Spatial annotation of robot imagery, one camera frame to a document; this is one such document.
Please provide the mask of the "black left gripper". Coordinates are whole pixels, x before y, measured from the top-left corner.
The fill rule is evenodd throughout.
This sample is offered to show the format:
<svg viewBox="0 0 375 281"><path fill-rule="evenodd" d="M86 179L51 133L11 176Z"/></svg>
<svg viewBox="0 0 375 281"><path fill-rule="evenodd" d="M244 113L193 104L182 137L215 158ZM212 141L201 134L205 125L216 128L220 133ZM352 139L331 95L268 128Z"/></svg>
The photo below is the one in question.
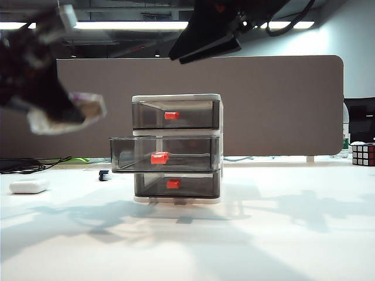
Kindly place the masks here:
<svg viewBox="0 0 375 281"><path fill-rule="evenodd" d="M27 27L1 39L1 107L36 107L57 122L86 118L59 82L52 48Z"/></svg>

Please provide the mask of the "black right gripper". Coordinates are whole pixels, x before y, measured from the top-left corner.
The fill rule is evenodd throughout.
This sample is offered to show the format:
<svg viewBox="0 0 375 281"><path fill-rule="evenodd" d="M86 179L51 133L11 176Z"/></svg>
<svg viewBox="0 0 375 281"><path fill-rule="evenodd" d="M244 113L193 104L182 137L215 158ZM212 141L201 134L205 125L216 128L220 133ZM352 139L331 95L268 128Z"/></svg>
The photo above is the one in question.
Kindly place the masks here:
<svg viewBox="0 0 375 281"><path fill-rule="evenodd" d="M187 27L168 56L181 64L239 51L238 28L252 29L272 19L287 1L196 1Z"/></svg>

